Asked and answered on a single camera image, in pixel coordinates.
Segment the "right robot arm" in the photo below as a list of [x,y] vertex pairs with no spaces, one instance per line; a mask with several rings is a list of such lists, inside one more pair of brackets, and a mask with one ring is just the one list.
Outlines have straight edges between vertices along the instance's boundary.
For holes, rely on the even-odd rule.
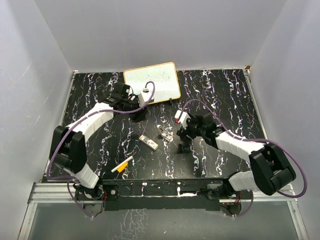
[[239,171],[223,180],[223,194],[233,199],[241,191],[259,190],[271,196],[296,179],[296,172],[283,150],[273,143],[240,140],[213,120],[211,114],[190,115],[177,110],[180,124],[177,135],[184,142],[201,137],[207,145],[227,151],[250,164],[249,171]]

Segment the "white staple box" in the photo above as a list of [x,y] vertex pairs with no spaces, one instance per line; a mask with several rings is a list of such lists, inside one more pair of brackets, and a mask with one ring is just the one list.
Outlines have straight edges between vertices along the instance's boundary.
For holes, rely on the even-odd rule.
[[146,144],[153,151],[156,151],[158,149],[158,147],[159,147],[159,145],[157,143],[155,143],[152,139],[148,138],[145,135],[141,135],[139,137],[139,140],[141,142],[143,142],[144,144]]

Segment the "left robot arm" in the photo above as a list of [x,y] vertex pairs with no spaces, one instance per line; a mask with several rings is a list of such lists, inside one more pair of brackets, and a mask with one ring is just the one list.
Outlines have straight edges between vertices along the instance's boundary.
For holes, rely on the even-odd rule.
[[87,163],[87,141],[116,115],[130,115],[133,121],[142,118],[155,91],[144,87],[139,94],[134,94],[130,89],[129,85],[116,82],[112,91],[85,115],[68,126],[59,125],[54,129],[46,169],[48,180],[76,180],[93,200],[103,195],[99,177]]

